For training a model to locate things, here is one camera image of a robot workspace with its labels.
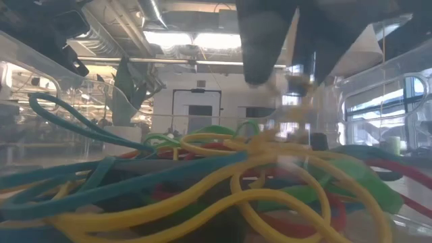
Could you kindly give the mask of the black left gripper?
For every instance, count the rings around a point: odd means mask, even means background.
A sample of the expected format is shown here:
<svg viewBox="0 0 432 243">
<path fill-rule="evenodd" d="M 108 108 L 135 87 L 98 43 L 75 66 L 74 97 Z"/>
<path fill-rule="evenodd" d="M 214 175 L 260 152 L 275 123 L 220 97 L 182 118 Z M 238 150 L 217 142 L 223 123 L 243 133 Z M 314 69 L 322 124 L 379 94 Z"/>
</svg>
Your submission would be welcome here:
<svg viewBox="0 0 432 243">
<path fill-rule="evenodd" d="M 0 0 L 0 30 L 80 76 L 88 74 L 67 40 L 90 30 L 90 0 Z"/>
</svg>

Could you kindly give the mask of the blue thin rubber band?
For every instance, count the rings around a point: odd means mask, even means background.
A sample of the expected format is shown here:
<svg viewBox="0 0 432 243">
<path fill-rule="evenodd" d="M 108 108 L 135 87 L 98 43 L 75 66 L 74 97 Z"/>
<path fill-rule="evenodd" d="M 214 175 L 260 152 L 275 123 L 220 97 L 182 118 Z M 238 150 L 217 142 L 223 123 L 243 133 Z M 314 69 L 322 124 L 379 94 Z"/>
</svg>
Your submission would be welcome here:
<svg viewBox="0 0 432 243">
<path fill-rule="evenodd" d="M 38 100 L 45 100 L 50 101 L 52 103 L 55 103 L 56 105 L 60 106 L 61 108 L 64 108 L 66 111 L 68 111 L 73 117 L 75 117 L 78 121 L 82 122 L 84 125 L 88 127 L 87 129 L 84 129 L 76 124 L 73 124 L 67 120 L 64 120 L 54 114 L 52 114 L 50 111 L 47 111 L 45 108 L 43 108 Z M 77 134 L 83 135 L 87 138 L 91 138 L 94 140 L 99 140 L 102 142 L 107 142 L 114 145 L 119 146 L 125 146 L 128 148 L 136 149 L 138 151 L 145 151 L 148 153 L 154 153 L 155 149 L 151 146 L 140 144 L 138 142 L 132 142 L 130 140 L 126 140 L 124 138 L 121 138 L 115 134 L 112 134 L 97 125 L 93 124 L 90 120 L 85 118 L 80 112 L 78 112 L 76 109 L 74 109 L 71 105 L 66 103 L 65 101 L 58 99 L 57 97 L 51 96 L 46 93 L 41 92 L 34 92 L 29 97 L 29 105 L 32 108 L 32 110 L 37 113 L 42 118 L 48 120 L 49 122 L 61 126 L 62 128 L 65 128 L 66 130 L 75 132 Z"/>
</svg>

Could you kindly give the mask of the green thin rubber band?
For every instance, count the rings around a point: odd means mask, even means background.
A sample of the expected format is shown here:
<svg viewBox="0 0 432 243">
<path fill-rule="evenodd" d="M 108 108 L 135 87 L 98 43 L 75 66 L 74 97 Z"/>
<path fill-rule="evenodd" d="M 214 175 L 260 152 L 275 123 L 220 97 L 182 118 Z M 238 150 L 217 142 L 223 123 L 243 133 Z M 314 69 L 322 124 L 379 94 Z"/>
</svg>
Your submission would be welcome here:
<svg viewBox="0 0 432 243">
<path fill-rule="evenodd" d="M 242 122 L 236 128 L 234 133 L 234 137 L 243 136 L 243 137 L 251 137 L 255 136 L 260 132 L 259 125 L 254 120 L 246 120 Z"/>
</svg>

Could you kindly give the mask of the green wide rubber band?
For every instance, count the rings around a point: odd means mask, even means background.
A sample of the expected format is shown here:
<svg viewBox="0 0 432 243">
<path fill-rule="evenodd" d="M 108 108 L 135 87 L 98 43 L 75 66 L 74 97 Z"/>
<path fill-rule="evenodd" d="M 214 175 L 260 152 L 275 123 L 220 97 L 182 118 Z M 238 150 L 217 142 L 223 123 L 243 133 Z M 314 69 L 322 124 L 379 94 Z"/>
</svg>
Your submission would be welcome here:
<svg viewBox="0 0 432 243">
<path fill-rule="evenodd" d="M 201 129 L 195 130 L 195 131 L 191 132 L 190 134 L 196 134 L 196 133 L 227 134 L 227 135 L 233 136 L 235 134 L 235 131 L 230 129 L 230 128 L 223 127 L 223 126 L 211 125 L 211 126 L 207 126 L 207 127 L 203 127 Z"/>
<path fill-rule="evenodd" d="M 404 200 L 396 191 L 392 190 L 385 182 L 376 176 L 372 170 L 364 163 L 357 163 L 346 159 L 331 160 L 330 163 L 344 173 L 354 178 L 362 187 L 378 202 L 383 211 L 388 213 L 398 213 L 404 204 Z M 336 195 L 351 196 L 353 193 L 334 184 L 335 178 L 326 174 L 324 171 L 310 166 L 307 171 L 320 181 L 320 184 L 328 192 Z M 281 189 L 298 200 L 312 205 L 319 205 L 318 196 L 314 189 L 307 185 L 288 186 Z"/>
</svg>

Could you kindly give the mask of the blue wide rubber band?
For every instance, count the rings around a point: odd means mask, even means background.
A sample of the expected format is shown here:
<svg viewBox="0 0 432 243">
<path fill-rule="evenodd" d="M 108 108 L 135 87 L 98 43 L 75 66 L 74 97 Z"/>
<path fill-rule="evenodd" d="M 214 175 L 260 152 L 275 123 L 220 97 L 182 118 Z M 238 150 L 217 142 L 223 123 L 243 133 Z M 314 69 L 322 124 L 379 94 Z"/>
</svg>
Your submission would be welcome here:
<svg viewBox="0 0 432 243">
<path fill-rule="evenodd" d="M 181 163 L 163 161 L 161 159 L 116 161 L 116 169 L 151 169 L 156 165 L 163 165 L 165 169 L 156 172 L 146 172 L 141 176 L 77 192 L 59 200 L 47 200 L 36 204 L 27 202 L 39 194 L 55 187 L 67 180 L 77 171 L 93 170 L 101 164 L 100 161 L 60 165 L 46 169 L 37 169 L 22 173 L 15 173 L 0 177 L 0 189 L 13 188 L 32 182 L 42 183 L 28 190 L 22 191 L 0 206 L 0 213 L 5 219 L 27 220 L 49 217 L 65 213 L 78 207 L 97 203 L 101 200 L 120 196 L 129 192 L 137 192 L 158 184 L 162 180 L 182 179 L 189 175 L 202 175 L 211 173 L 227 165 L 239 163 L 247 159 L 245 152 L 233 153 L 226 156 L 207 157 L 204 159 L 191 160 Z"/>
</svg>

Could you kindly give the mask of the clear plastic bin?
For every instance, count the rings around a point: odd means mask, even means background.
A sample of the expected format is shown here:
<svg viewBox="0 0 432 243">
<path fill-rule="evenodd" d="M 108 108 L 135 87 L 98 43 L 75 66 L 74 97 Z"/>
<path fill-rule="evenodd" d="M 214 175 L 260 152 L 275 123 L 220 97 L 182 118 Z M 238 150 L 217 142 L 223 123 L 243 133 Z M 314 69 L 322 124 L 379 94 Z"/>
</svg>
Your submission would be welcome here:
<svg viewBox="0 0 432 243">
<path fill-rule="evenodd" d="M 156 165 L 151 169 L 116 169 L 116 161 L 122 159 L 118 155 L 138 150 L 94 140 L 66 130 L 39 116 L 29 105 L 28 99 L 32 93 L 46 93 L 65 101 L 93 124 L 104 129 L 104 126 L 111 124 L 111 111 L 105 104 L 105 94 L 112 93 L 112 82 L 98 82 L 75 75 L 1 31 L 0 68 L 3 69 L 0 79 L 11 88 L 13 96 L 12 100 L 0 99 L 0 177 L 60 165 L 101 162 L 93 170 L 75 172 L 69 180 L 29 200 L 27 202 L 29 205 L 63 199 L 77 192 L 135 178 L 146 172 L 165 169 L 163 165 Z M 295 105 L 300 98 L 298 94 L 293 93 L 293 88 L 287 88 L 288 74 L 301 75 L 290 69 L 283 69 L 276 73 L 272 81 L 284 90 L 283 104 Z M 394 161 L 413 167 L 432 178 L 432 156 L 403 157 L 390 153 L 386 148 L 355 143 L 343 144 L 338 138 L 338 129 L 344 124 L 343 111 L 346 107 L 354 105 L 357 98 L 393 99 L 397 89 L 408 78 L 414 78 L 423 85 L 423 92 L 417 97 L 418 110 L 428 111 L 432 106 L 432 76 L 426 77 L 419 72 L 398 76 L 391 76 L 386 72 L 381 79 L 357 77 L 335 86 L 315 87 L 312 95 L 315 116 L 311 123 L 306 125 L 306 130 L 310 132 L 309 150 L 275 151 L 260 146 L 255 153 L 236 151 L 236 153 L 245 152 L 247 159 L 225 167 L 244 165 L 246 169 L 235 177 L 229 176 L 216 183 L 189 205 L 146 223 L 86 234 L 97 239 L 106 239 L 109 243 L 130 243 L 130 240 L 175 227 L 235 192 L 252 189 L 282 192 L 282 188 L 295 185 L 307 185 L 315 190 L 319 205 L 306 203 L 305 205 L 322 216 L 321 197 L 308 177 L 318 182 L 326 197 L 328 191 L 307 171 L 312 166 L 335 178 L 336 186 L 353 193 L 353 197 L 334 194 L 345 204 L 347 213 L 346 226 L 338 233 L 351 243 L 432 243 L 432 190 L 400 173 L 365 163 L 369 159 Z M 229 80 L 229 85 L 235 93 L 230 99 L 225 99 L 221 95 L 220 124 L 217 126 L 236 131 L 242 122 L 254 120 L 260 128 L 257 135 L 231 137 L 231 140 L 240 144 L 248 144 L 252 139 L 257 139 L 262 131 L 274 126 L 275 122 L 270 115 L 274 113 L 277 105 L 265 87 L 251 90 L 244 84 L 243 78 L 232 78 Z M 155 97 L 156 101 L 162 99 L 169 102 L 166 114 L 138 111 L 132 118 L 134 123 L 141 125 L 141 144 L 153 147 L 155 152 L 140 151 L 141 155 L 137 159 L 125 159 L 126 161 L 156 160 L 156 154 L 163 146 L 171 147 L 176 158 L 177 149 L 182 149 L 180 139 L 190 133 L 180 134 L 171 127 L 173 91 L 160 92 Z M 52 114 L 88 130 L 86 125 L 64 108 L 50 101 L 39 99 L 38 102 Z M 392 190 L 399 193 L 404 200 L 402 208 L 398 213 L 383 211 L 366 188 L 330 163 L 335 159 L 364 163 Z M 191 161 L 161 160 L 174 163 Z M 147 207 L 185 192 L 211 173 L 162 180 L 137 192 L 129 192 L 49 217 L 15 220 L 5 219 L 0 213 L 0 243 L 83 243 L 72 238 L 75 234 L 81 234 L 82 230 L 77 230 L 72 225 L 58 223 L 60 215 L 99 215 Z M 38 181 L 0 189 L 0 206 L 12 196 L 41 183 Z M 250 200 L 247 205 L 258 216 L 259 213 L 263 213 L 276 219 L 314 227 L 313 223 L 297 210 L 275 200 Z M 330 206 L 331 218 L 335 213 L 336 211 Z M 303 241 L 307 238 L 289 238 L 291 240 L 288 243 L 310 243 Z M 236 204 L 216 214 L 192 232 L 168 243 L 272 242 L 252 228 L 244 218 L 240 205 Z"/>
</svg>

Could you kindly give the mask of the ceiling light fixture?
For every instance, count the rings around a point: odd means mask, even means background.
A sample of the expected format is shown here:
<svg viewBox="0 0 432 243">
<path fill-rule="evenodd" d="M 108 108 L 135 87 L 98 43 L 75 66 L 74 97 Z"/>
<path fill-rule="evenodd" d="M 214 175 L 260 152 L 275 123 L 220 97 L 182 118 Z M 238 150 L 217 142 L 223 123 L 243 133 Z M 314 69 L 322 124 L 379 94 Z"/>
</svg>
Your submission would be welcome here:
<svg viewBox="0 0 432 243">
<path fill-rule="evenodd" d="M 185 32 L 148 32 L 144 35 L 150 44 L 160 47 L 195 45 L 204 49 L 237 49 L 241 47 L 239 34 L 199 33 L 196 37 Z"/>
</svg>

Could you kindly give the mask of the black framed white door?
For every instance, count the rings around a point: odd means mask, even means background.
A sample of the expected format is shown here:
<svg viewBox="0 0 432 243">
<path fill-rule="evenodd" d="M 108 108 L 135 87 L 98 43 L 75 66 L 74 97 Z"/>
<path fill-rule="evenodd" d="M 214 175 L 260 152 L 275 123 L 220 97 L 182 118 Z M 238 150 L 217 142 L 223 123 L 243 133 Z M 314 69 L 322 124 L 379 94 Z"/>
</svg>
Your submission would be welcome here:
<svg viewBox="0 0 432 243">
<path fill-rule="evenodd" d="M 173 91 L 171 127 L 189 134 L 220 124 L 221 91 L 195 88 Z"/>
</svg>

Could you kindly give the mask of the silver ceiling pipe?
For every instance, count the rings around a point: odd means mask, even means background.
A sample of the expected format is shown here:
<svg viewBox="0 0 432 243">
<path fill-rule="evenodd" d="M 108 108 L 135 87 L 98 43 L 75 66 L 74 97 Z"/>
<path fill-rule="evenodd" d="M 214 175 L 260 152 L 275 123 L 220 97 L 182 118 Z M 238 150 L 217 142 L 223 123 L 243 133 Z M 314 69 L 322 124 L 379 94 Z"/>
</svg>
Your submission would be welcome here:
<svg viewBox="0 0 432 243">
<path fill-rule="evenodd" d="M 121 57 L 79 57 L 80 61 L 87 62 L 101 62 L 101 63 L 119 63 Z M 164 64 L 187 64 L 187 65 L 230 65 L 230 66 L 243 66 L 242 62 L 238 61 L 209 61 L 209 60 L 195 60 L 195 59 L 156 59 L 156 58 L 141 58 L 130 57 L 129 61 L 132 63 L 164 63 Z"/>
</svg>

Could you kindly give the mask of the green cylinder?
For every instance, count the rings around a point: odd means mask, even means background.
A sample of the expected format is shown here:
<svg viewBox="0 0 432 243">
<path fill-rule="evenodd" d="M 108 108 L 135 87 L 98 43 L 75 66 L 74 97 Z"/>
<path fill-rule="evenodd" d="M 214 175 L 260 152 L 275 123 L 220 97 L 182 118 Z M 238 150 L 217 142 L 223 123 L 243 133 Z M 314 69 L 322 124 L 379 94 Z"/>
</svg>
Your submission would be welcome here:
<svg viewBox="0 0 432 243">
<path fill-rule="evenodd" d="M 400 155 L 400 146 L 401 146 L 401 140 L 399 136 L 390 136 L 387 139 L 387 143 L 389 146 L 389 152 L 394 155 Z"/>
</svg>

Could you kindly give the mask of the silver ceiling duct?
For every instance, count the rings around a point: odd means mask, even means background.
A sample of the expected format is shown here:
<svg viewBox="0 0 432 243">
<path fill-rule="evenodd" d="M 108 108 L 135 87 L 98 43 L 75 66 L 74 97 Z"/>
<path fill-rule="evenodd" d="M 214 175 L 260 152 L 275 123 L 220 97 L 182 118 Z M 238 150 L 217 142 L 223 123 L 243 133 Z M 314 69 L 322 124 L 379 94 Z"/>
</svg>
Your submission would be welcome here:
<svg viewBox="0 0 432 243">
<path fill-rule="evenodd" d="M 155 27 L 164 30 L 168 29 L 157 0 L 137 0 L 137 2 L 142 18 L 144 19 L 145 28 Z"/>
</svg>

